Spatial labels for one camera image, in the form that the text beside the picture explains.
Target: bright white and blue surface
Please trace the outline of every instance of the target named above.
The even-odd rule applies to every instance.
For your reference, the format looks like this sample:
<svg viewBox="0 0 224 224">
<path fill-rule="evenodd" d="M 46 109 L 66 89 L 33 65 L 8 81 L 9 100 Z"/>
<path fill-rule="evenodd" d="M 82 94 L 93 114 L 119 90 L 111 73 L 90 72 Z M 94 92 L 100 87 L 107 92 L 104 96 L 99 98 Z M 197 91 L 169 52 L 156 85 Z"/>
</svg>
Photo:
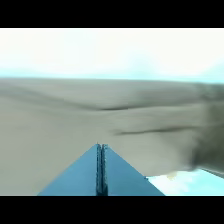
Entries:
<svg viewBox="0 0 224 224">
<path fill-rule="evenodd" d="M 223 83 L 223 40 L 224 29 L 0 29 L 0 77 Z M 202 170 L 164 178 L 152 182 L 167 195 L 224 195 Z"/>
</svg>

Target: bright sky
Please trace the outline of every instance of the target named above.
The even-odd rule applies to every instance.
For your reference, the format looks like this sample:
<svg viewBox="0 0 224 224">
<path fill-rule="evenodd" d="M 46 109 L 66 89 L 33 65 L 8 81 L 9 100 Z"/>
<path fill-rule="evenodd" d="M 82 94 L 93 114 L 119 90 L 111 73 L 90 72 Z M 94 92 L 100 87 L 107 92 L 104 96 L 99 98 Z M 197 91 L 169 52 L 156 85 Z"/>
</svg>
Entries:
<svg viewBox="0 0 224 224">
<path fill-rule="evenodd" d="M 224 29 L 214 28 L 1 28 L 0 77 L 224 82 L 223 40 Z M 224 180 L 205 171 L 179 173 L 172 183 L 164 178 L 152 182 L 167 195 L 224 192 Z"/>
</svg>

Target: sand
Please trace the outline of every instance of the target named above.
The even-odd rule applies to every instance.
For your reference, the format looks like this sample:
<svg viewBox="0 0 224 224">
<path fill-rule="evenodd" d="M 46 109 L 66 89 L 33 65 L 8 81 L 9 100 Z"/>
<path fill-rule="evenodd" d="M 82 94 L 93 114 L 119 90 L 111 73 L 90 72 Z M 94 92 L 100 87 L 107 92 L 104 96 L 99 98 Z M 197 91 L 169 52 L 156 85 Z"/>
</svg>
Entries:
<svg viewBox="0 0 224 224">
<path fill-rule="evenodd" d="M 223 111 L 222 90 L 161 81 L 0 79 L 0 195 L 37 195 L 96 143 L 109 144 L 145 176 L 204 165 L 210 148 L 201 150 L 198 139 L 224 120 L 213 119 L 206 97 Z M 222 161 L 211 169 L 218 164 L 222 172 Z"/>
</svg>

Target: blue panel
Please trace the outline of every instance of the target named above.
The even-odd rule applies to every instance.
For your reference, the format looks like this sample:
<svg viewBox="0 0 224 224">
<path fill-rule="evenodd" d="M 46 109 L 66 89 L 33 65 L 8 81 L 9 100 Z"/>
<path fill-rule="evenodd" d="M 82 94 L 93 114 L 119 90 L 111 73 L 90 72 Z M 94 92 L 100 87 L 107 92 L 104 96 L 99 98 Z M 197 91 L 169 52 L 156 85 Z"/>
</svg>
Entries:
<svg viewBox="0 0 224 224">
<path fill-rule="evenodd" d="M 97 144 L 69 166 L 39 196 L 95 196 Z"/>
<path fill-rule="evenodd" d="M 107 145 L 104 148 L 108 196 L 164 196 Z"/>
</svg>

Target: sandy ground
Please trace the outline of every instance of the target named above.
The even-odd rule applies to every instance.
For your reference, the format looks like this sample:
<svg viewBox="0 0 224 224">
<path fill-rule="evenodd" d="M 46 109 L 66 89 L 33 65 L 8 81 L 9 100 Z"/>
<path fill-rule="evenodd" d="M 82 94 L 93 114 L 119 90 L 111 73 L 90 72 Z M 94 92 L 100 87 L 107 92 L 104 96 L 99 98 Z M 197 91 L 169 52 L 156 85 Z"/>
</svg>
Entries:
<svg viewBox="0 0 224 224">
<path fill-rule="evenodd" d="M 97 142 L 146 176 L 194 169 L 202 130 L 217 123 L 201 86 L 0 79 L 0 195 L 37 195 Z"/>
</svg>

